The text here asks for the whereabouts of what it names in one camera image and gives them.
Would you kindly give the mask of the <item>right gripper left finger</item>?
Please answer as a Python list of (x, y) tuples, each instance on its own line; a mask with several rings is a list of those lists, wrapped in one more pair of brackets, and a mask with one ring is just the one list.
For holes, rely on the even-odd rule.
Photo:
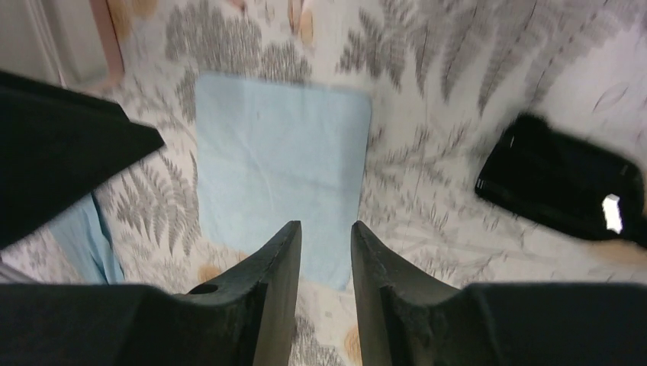
[(301, 224), (187, 294), (147, 285), (4, 284), (3, 365), (286, 365)]

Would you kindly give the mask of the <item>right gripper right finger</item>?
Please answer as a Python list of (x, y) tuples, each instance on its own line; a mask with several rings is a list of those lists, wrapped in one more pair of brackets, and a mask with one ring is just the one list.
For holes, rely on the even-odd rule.
[(644, 365), (646, 288), (494, 282), (462, 289), (352, 226), (352, 276), (366, 365)]

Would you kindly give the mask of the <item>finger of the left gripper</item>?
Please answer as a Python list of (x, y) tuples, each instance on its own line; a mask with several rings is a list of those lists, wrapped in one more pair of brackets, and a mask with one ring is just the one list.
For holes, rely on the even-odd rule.
[(1, 247), (163, 148), (112, 101), (1, 73)]

